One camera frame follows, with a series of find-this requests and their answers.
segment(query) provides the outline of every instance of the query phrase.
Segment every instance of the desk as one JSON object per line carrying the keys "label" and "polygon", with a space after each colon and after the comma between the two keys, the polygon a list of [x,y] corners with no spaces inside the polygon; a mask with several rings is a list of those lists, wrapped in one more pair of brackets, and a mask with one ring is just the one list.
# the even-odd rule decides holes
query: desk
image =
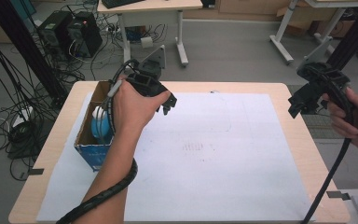
{"label": "desk", "polygon": [[[342,14],[345,12],[346,7],[358,7],[358,0],[305,0],[308,4],[312,7],[337,7],[337,12],[334,14],[330,22],[327,24],[324,32],[322,34],[315,34],[315,37],[318,39],[320,43],[324,42],[325,39],[330,35],[331,31],[334,29],[334,26],[337,24],[339,19],[341,18]],[[284,33],[284,30],[289,23],[292,14],[296,8],[298,0],[292,0],[289,8],[287,8],[286,13],[283,16],[281,26],[276,35],[271,35],[269,38],[271,39],[272,43],[278,49],[278,51],[282,54],[284,59],[286,60],[287,64],[291,63],[294,59],[290,55],[290,53],[284,48],[283,44],[281,43],[281,39]]]}
{"label": "desk", "polygon": [[[44,173],[28,177],[9,215],[10,223],[35,223],[46,194],[48,181],[62,153],[66,138],[72,130],[84,98],[89,92],[94,91],[96,84],[96,81],[81,81],[72,88],[34,165],[34,169],[44,169]],[[313,201],[328,171],[304,120],[300,116],[292,119],[287,112],[290,106],[287,99],[291,95],[285,85],[238,82],[163,82],[163,85],[172,92],[219,91],[269,94],[304,186],[309,193],[310,200]],[[337,190],[333,182],[328,190]],[[344,202],[340,199],[329,199],[327,196],[323,197],[315,215],[317,217],[315,223],[347,223],[350,220]]]}
{"label": "desk", "polygon": [[124,62],[131,58],[130,42],[124,32],[125,27],[177,23],[176,46],[182,66],[187,66],[188,59],[182,42],[183,10],[197,8],[202,8],[200,0],[144,0],[109,9],[100,1],[97,10],[101,13],[117,13],[121,35],[123,36]]}

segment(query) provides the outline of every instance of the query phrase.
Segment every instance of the blue box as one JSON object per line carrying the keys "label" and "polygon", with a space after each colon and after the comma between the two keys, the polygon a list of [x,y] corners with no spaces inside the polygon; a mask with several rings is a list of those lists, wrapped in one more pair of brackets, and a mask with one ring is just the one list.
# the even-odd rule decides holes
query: blue box
{"label": "blue box", "polygon": [[89,164],[94,172],[101,169],[103,161],[106,157],[106,153],[110,148],[109,145],[98,145],[97,140],[94,138],[91,132],[91,120],[92,111],[95,106],[100,105],[106,98],[109,91],[109,82],[98,82],[94,93],[91,96],[85,118],[80,126],[80,131],[77,134],[75,140],[75,149],[83,157],[83,159]]}

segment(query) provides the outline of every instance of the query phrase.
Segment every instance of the black pole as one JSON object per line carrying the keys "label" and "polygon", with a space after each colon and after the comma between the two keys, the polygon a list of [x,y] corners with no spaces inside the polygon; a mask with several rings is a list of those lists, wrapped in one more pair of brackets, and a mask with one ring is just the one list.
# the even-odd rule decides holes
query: black pole
{"label": "black pole", "polygon": [[9,0],[0,0],[0,25],[45,87],[55,106],[62,107],[68,93],[54,76],[52,69]]}
{"label": "black pole", "polygon": [[358,19],[354,22],[351,29],[339,42],[333,54],[327,60],[333,68],[342,70],[353,55],[358,51]]}

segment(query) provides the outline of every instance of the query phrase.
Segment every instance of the forearm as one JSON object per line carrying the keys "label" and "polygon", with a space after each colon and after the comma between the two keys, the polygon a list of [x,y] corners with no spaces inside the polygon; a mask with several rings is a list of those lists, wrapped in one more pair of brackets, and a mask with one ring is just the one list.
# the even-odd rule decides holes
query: forearm
{"label": "forearm", "polygon": [[[140,132],[117,133],[100,172],[95,177],[83,201],[109,189],[130,171]],[[127,189],[92,209],[75,223],[122,223]]]}

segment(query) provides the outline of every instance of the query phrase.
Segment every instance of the black object on desk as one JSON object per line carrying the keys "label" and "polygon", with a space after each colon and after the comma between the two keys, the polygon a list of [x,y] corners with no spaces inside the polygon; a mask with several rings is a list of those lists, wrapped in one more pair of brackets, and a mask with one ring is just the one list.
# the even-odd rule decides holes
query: black object on desk
{"label": "black object on desk", "polygon": [[106,6],[107,8],[121,7],[121,6],[125,6],[125,5],[136,3],[136,2],[141,2],[141,1],[144,1],[144,0],[102,0],[103,5]]}

